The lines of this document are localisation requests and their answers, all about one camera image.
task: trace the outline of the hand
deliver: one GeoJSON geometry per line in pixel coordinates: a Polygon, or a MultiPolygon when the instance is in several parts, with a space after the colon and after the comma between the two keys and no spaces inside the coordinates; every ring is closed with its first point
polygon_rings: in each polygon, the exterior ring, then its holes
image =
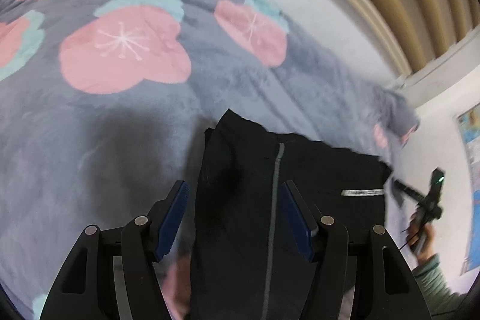
{"type": "MultiPolygon", "coordinates": [[[[409,232],[409,246],[411,247],[414,243],[416,243],[419,238],[416,233],[419,230],[419,225],[415,222],[415,214],[412,215],[411,220],[410,220],[410,226],[408,229],[409,232]]],[[[433,255],[435,255],[434,251],[434,239],[435,239],[435,229],[430,223],[425,224],[423,227],[423,232],[424,234],[427,235],[427,238],[425,240],[425,244],[423,245],[423,248],[421,252],[416,255],[417,260],[418,260],[418,265],[421,266],[424,264],[427,260],[429,260],[433,255]]]]}

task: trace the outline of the bed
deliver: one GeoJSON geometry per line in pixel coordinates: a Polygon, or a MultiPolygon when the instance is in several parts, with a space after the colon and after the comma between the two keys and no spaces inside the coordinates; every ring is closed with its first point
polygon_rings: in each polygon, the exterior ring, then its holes
{"type": "MultiPolygon", "coordinates": [[[[0,0],[0,97],[0,283],[26,319],[85,226],[123,226],[176,179],[195,187],[203,131],[229,108],[397,175],[418,125],[270,0],[0,0]]],[[[401,198],[386,193],[401,245],[401,198]]],[[[190,210],[160,279],[193,224],[190,210]]]]}

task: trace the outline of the blue gripper pad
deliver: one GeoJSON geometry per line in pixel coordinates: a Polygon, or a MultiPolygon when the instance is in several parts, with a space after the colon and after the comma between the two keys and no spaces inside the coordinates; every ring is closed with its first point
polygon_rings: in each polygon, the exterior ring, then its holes
{"type": "Polygon", "coordinates": [[[175,240],[183,215],[187,209],[189,193],[187,183],[177,181],[170,191],[170,194],[162,201],[167,203],[171,202],[171,204],[158,229],[158,244],[154,251],[157,262],[160,262],[172,249],[173,241],[175,240]]]}
{"type": "Polygon", "coordinates": [[[293,181],[286,181],[280,187],[280,207],[289,221],[299,253],[312,262],[315,255],[312,239],[318,233],[318,224],[293,181]]]}

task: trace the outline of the sleeve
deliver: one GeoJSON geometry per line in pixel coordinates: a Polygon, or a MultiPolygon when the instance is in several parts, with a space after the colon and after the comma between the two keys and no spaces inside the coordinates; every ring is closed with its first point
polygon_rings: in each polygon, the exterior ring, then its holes
{"type": "Polygon", "coordinates": [[[447,320],[465,298],[465,295],[452,293],[440,269],[438,254],[413,271],[413,276],[425,298],[433,320],[447,320]]]}

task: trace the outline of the poster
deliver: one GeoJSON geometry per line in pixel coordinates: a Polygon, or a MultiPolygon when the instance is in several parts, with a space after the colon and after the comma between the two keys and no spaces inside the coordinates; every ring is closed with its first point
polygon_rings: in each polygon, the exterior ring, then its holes
{"type": "Polygon", "coordinates": [[[473,221],[470,247],[463,272],[480,266],[480,104],[458,117],[460,134],[470,164],[473,187],[473,221]]]}

